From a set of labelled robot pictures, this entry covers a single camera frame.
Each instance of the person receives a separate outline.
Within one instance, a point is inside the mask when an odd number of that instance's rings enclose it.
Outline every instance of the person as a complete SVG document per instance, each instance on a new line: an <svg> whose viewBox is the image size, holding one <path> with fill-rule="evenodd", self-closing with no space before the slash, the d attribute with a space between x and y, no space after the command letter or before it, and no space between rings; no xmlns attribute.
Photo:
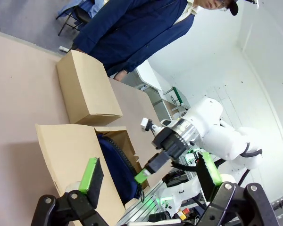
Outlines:
<svg viewBox="0 0 283 226"><path fill-rule="evenodd" d="M199 9L229 9L237 0L109 0L80 31L72 49L84 52L121 81L166 45L185 35Z"/></svg>

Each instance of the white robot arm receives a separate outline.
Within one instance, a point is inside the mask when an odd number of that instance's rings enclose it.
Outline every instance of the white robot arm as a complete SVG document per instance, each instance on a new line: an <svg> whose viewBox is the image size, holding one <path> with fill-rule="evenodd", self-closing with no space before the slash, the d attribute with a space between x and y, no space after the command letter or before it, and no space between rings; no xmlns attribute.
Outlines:
<svg viewBox="0 0 283 226"><path fill-rule="evenodd" d="M169 158L176 160L192 145L229 161L233 173L255 169L262 162L262 150L256 140L256 131L241 127L234 129L220 120L223 108L219 102L211 98L204 98L192 108L179 121L163 120L165 127L153 125L148 119L143 119L141 127L151 130L155 136L153 144L163 148L160 154L154 156L145 166L145 175L154 173L164 161ZM234 178L227 175L225 180ZM180 208L182 201L192 198L200 193L200 183L197 177L181 183L178 186L167 188L160 192L163 205L169 207L173 216Z"/></svg>

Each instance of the navy blue fabric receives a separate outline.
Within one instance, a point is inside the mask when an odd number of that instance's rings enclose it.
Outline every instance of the navy blue fabric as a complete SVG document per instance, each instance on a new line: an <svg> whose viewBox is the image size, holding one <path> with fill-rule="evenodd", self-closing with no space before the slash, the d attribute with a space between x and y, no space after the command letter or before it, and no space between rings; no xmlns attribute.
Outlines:
<svg viewBox="0 0 283 226"><path fill-rule="evenodd" d="M186 0L109 0L74 44L101 61L108 76L131 72L188 32L194 15L173 25L186 5Z"/></svg>
<svg viewBox="0 0 283 226"><path fill-rule="evenodd" d="M129 202L132 198L139 198L137 182L130 168L118 154L118 151L110 142L102 139L101 135L98 136L98 140L114 185L123 204Z"/></svg>

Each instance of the beige tabletop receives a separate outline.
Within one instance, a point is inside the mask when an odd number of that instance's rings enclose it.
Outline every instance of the beige tabletop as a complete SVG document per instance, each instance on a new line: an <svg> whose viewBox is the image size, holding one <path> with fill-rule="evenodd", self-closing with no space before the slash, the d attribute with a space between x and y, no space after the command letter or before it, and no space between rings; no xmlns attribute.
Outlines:
<svg viewBox="0 0 283 226"><path fill-rule="evenodd" d="M39 197L58 195L43 159L34 125L68 124L55 64L61 58L0 33L0 226L30 225ZM159 123L147 95L117 81L112 88L124 116L109 126L126 126L141 165L154 155L153 135L142 117ZM165 166L149 178L162 178Z"/></svg>

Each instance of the closed cardboard box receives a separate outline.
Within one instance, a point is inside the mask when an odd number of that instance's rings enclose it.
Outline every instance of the closed cardboard box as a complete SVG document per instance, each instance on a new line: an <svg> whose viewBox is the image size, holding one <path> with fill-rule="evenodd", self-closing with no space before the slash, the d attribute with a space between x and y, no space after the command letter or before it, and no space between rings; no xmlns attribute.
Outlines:
<svg viewBox="0 0 283 226"><path fill-rule="evenodd" d="M98 143L102 133L115 141L137 172L141 166L125 127L92 127L85 125L36 125L39 144L50 175L60 196L71 183L81 181L90 158L100 158L104 173L96 211L108 225L116 225L125 212Z"/></svg>
<svg viewBox="0 0 283 226"><path fill-rule="evenodd" d="M71 124L107 125L123 116L100 61L71 50L57 70Z"/></svg>

